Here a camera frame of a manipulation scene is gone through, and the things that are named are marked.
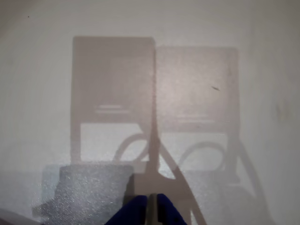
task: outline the white surface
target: white surface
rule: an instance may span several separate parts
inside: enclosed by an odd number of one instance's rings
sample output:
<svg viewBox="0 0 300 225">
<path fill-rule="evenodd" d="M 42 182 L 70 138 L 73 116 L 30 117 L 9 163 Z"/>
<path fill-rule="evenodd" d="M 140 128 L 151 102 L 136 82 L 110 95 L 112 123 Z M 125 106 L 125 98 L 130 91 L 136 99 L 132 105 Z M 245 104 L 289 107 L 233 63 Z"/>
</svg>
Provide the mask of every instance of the white surface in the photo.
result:
<svg viewBox="0 0 300 225">
<path fill-rule="evenodd" d="M 14 5 L 16 0 L 2 0 L 0 5 L 3 173 L 34 173 L 41 180 L 45 166 L 69 163 L 74 36 L 154 37 L 157 46 L 236 47 L 241 140 L 274 221 L 300 223 L 296 0 L 21 1 L 22 8 Z M 36 186 L 24 205 L 40 203 Z M 15 207 L 18 198 L 8 201 L 2 201 L 1 208 L 31 217 L 31 208 Z"/>
</svg>

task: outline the white wall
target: white wall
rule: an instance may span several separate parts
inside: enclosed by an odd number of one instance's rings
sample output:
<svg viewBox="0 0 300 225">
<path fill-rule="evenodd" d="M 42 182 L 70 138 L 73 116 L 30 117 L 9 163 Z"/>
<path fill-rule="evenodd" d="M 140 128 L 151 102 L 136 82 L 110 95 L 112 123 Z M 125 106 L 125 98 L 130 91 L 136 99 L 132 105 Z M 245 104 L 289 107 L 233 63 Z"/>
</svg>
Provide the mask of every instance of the white wall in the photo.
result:
<svg viewBox="0 0 300 225">
<path fill-rule="evenodd" d="M 16 2 L 23 2 L 22 7 Z M 5 4 L 9 8 L 1 7 L 0 27 L 1 172 L 34 173 L 41 180 L 46 165 L 69 163 L 74 36 L 236 47 L 240 137 L 274 221 L 300 222 L 296 0 L 2 0 Z M 30 196 L 32 205 L 41 201 L 39 188 Z M 31 208 L 1 207 L 31 216 Z"/>
</svg>

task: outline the dark mark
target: dark mark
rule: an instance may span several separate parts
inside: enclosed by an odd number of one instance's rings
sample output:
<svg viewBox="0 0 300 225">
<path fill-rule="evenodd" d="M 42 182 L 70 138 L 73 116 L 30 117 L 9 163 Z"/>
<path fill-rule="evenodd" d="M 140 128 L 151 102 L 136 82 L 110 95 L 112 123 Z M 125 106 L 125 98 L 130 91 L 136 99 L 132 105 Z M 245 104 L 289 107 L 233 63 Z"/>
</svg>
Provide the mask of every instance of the dark mark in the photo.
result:
<svg viewBox="0 0 300 225">
<path fill-rule="evenodd" d="M 215 89 L 215 90 L 220 90 L 219 88 L 216 88 L 216 87 L 214 87 L 214 86 L 212 86 L 212 88 Z"/>
</svg>

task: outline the light gray floor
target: light gray floor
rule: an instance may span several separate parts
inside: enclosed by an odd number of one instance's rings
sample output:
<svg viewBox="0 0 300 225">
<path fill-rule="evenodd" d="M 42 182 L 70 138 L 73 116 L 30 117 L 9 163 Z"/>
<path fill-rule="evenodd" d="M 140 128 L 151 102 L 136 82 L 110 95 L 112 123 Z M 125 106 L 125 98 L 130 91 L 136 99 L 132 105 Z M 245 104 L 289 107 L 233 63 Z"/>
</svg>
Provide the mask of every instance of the light gray floor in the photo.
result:
<svg viewBox="0 0 300 225">
<path fill-rule="evenodd" d="M 151 37 L 157 49 L 229 47 L 238 53 L 236 138 L 253 170 L 249 172 L 239 159 L 239 182 L 223 190 L 233 198 L 224 200 L 224 207 L 214 208 L 222 199 L 217 184 L 205 177 L 195 179 L 193 173 L 218 166 L 218 154 L 197 152 L 181 167 L 208 225 L 220 213 L 232 214 L 232 220 L 218 217 L 229 222 L 243 224 L 241 219 L 249 216 L 248 223 L 255 224 L 263 221 L 260 212 L 277 225 L 299 224 L 299 10 L 296 0 L 0 0 L 2 214 L 8 210 L 41 221 L 33 209 L 54 198 L 60 169 L 71 163 L 73 38 Z M 116 138 L 99 138 L 96 132 Z M 114 152 L 95 150 L 99 143 L 116 149 L 122 140 L 140 132 L 134 123 L 83 124 L 82 159 L 112 161 Z M 163 132 L 161 141 L 178 164 L 180 149 L 198 141 L 225 147 L 228 136 Z M 131 144 L 126 160 L 132 160 L 130 153 L 144 145 L 143 140 Z M 162 175 L 171 179 L 173 169 L 161 159 Z M 202 185 L 207 192 L 199 191 Z M 257 190 L 263 196 L 258 204 L 266 208 L 247 211 L 243 206 L 258 198 Z M 245 210 L 228 212 L 235 208 Z"/>
</svg>

